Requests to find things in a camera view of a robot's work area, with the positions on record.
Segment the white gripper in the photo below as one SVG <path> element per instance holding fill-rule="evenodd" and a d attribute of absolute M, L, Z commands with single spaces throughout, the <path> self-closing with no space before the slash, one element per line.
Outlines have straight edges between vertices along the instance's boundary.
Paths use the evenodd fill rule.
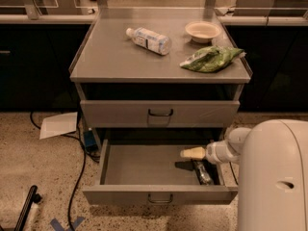
<path fill-rule="evenodd" d="M 211 164 L 235 163 L 240 160 L 240 154 L 232 148 L 227 141 L 215 141 L 206 146 L 206 150 L 199 146 L 184 149 L 180 156 L 185 159 L 202 160 L 206 155 L 206 160 Z"/>

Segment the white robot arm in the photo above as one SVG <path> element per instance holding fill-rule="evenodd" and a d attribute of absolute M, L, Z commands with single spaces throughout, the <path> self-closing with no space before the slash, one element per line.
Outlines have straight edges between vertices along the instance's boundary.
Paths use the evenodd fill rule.
<path fill-rule="evenodd" d="M 184 159 L 239 166 L 238 231 L 308 231 L 308 122 L 273 119 L 236 128 Z"/>

